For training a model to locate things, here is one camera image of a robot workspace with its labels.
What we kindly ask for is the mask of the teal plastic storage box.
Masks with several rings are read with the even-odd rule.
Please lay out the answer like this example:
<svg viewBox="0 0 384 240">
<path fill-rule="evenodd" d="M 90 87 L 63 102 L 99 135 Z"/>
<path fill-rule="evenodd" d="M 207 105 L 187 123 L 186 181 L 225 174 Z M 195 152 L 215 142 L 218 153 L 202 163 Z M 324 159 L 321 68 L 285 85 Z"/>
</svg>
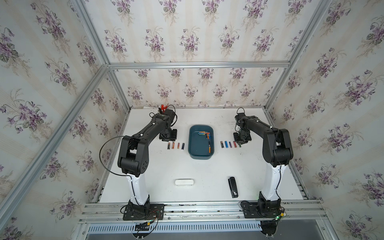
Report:
<svg viewBox="0 0 384 240">
<path fill-rule="evenodd" d="M 208 125 L 193 125 L 188 138 L 188 153 L 192 159 L 208 160 L 215 152 L 214 130 Z"/>
</svg>

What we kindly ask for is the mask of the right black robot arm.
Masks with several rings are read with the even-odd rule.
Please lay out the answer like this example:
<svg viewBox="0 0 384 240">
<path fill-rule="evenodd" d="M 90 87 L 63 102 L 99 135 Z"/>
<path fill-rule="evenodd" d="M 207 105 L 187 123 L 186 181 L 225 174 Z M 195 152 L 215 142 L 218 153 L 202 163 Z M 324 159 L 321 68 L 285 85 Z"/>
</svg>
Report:
<svg viewBox="0 0 384 240">
<path fill-rule="evenodd" d="M 246 116 L 245 113 L 237 114 L 235 120 L 234 140 L 237 144 L 250 142 L 251 132 L 263 139 L 262 156 L 267 163 L 267 169 L 258 207 L 261 210 L 278 209 L 281 205 L 282 177 L 294 157 L 290 133 L 286 129 L 272 127 L 256 116 Z"/>
</svg>

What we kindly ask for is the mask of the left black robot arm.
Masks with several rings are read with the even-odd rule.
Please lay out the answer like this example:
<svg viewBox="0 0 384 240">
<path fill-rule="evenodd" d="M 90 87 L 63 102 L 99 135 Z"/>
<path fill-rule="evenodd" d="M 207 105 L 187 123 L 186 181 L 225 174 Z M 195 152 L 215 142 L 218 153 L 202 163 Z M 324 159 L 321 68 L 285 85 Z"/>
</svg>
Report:
<svg viewBox="0 0 384 240">
<path fill-rule="evenodd" d="M 157 137 L 163 142 L 176 141 L 177 130 L 172 128 L 175 120 L 175 111 L 167 109 L 152 116 L 151 121 L 138 133 L 124 136 L 121 140 L 118 167 L 129 181 L 132 194 L 129 203 L 135 207 L 146 208 L 150 203 L 143 177 L 150 162 L 149 146 Z"/>
</svg>

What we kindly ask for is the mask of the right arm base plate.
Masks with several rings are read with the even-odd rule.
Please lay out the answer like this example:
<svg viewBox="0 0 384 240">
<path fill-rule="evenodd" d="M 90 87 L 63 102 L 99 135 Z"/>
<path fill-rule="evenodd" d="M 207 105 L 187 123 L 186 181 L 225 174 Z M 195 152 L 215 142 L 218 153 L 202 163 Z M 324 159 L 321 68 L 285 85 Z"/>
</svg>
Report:
<svg viewBox="0 0 384 240">
<path fill-rule="evenodd" d="M 285 209 L 281 206 L 281 201 L 241 201 L 240 206 L 246 219 L 279 219 L 284 216 Z"/>
</svg>

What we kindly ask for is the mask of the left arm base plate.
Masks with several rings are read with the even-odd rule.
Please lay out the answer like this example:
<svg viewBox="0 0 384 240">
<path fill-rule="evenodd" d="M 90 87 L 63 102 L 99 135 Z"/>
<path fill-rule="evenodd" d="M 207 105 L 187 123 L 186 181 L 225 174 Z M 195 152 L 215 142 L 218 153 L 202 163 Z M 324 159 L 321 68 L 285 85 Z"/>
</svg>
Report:
<svg viewBox="0 0 384 240">
<path fill-rule="evenodd" d="M 164 218 L 164 204 L 150 204 L 147 206 L 125 205 L 121 208 L 124 221 L 133 220 L 162 220 Z"/>
</svg>

